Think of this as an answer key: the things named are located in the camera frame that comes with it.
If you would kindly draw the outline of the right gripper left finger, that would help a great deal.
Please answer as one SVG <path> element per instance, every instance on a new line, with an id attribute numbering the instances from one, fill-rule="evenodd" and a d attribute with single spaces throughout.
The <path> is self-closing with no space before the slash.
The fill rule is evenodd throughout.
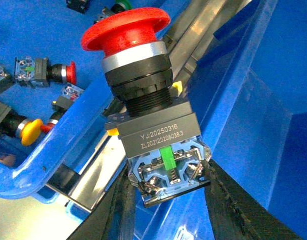
<path id="1" fill-rule="evenodd" d="M 125 165 L 95 209 L 68 239 L 132 240 L 135 222 L 136 189 Z"/>

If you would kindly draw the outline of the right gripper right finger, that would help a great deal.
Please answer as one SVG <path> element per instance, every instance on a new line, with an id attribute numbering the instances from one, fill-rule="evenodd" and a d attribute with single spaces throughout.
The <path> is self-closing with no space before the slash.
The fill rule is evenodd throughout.
<path id="1" fill-rule="evenodd" d="M 216 240 L 300 240 L 213 159 L 204 170 L 206 206 Z"/>

